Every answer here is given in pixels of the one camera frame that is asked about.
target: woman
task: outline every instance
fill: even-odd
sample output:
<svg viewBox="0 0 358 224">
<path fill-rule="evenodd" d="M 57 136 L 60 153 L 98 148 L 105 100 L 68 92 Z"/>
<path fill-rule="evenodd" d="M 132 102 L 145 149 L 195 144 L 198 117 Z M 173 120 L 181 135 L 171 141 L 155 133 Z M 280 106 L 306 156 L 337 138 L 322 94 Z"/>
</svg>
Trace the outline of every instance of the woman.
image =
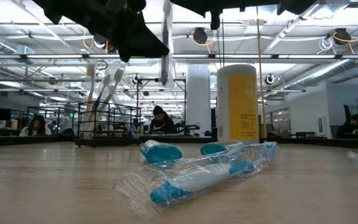
<svg viewBox="0 0 358 224">
<path fill-rule="evenodd" d="M 35 136 L 38 134 L 51 135 L 50 129 L 45 124 L 42 115 L 36 115 L 30 123 L 30 126 L 23 128 L 19 136 Z"/>
</svg>

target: black rack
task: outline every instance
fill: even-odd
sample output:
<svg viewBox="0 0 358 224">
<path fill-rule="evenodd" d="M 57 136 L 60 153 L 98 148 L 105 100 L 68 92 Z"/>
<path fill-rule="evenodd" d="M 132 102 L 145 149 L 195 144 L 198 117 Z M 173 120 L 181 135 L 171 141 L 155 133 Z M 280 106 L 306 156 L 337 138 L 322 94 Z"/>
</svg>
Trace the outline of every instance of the black rack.
<svg viewBox="0 0 358 224">
<path fill-rule="evenodd" d="M 99 101 L 78 106 L 77 146 L 126 146 L 142 142 L 141 108 Z"/>
</svg>

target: person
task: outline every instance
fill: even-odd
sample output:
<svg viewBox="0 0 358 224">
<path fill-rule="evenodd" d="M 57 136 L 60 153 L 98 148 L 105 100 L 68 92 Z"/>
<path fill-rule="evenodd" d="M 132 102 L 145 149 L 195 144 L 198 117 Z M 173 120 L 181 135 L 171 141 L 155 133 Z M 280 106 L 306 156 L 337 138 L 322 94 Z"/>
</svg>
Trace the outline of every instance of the person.
<svg viewBox="0 0 358 224">
<path fill-rule="evenodd" d="M 175 124 L 161 106 L 155 106 L 153 110 L 154 119 L 150 124 L 150 131 L 163 132 L 165 134 L 173 134 L 177 132 Z"/>
<path fill-rule="evenodd" d="M 19 136 L 35 136 L 38 134 L 51 135 L 50 129 L 45 123 L 42 115 L 35 115 L 30 126 L 23 128 Z"/>
<path fill-rule="evenodd" d="M 358 114 L 353 115 L 350 121 L 346 121 L 344 124 L 342 124 L 336 133 L 336 138 L 349 138 L 351 136 L 346 136 L 346 134 L 354 132 L 358 132 Z"/>
</svg>

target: desk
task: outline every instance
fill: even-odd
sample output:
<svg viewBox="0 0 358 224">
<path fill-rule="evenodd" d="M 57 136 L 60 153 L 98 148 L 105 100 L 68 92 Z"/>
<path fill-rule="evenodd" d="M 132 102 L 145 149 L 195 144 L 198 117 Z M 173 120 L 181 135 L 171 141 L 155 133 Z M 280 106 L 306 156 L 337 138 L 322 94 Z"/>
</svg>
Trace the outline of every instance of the desk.
<svg viewBox="0 0 358 224">
<path fill-rule="evenodd" d="M 290 136 L 296 136 L 296 138 L 300 138 L 300 137 L 310 137 L 310 136 L 314 136 L 316 133 L 312 132 L 312 131 L 304 131 L 304 132 L 297 132 L 295 134 L 290 134 Z"/>
<path fill-rule="evenodd" d="M 194 157 L 202 144 L 177 146 Z M 251 178 L 141 220 L 111 188 L 125 170 L 142 164 L 138 146 L 0 147 L 0 223 L 358 223 L 358 168 L 348 149 L 280 149 L 283 156 Z"/>
<path fill-rule="evenodd" d="M 32 137 L 18 137 L 18 136 L 0 136 L 0 146 L 13 146 L 17 144 L 36 144 L 46 142 L 62 141 L 61 136 L 32 136 Z"/>
</svg>

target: packaged toothbrush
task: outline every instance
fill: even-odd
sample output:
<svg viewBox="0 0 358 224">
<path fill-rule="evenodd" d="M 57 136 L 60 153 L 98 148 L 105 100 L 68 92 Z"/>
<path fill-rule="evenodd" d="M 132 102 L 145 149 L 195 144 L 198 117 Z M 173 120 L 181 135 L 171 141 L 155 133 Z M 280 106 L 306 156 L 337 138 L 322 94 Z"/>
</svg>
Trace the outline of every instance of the packaged toothbrush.
<svg viewBox="0 0 358 224">
<path fill-rule="evenodd" d="M 277 149 L 275 145 L 269 150 Z M 115 189 L 140 217 L 152 218 L 186 200 L 260 172 L 269 165 L 269 159 L 260 156 L 253 161 L 244 149 L 231 149 L 147 164 L 125 171 Z"/>
</svg>

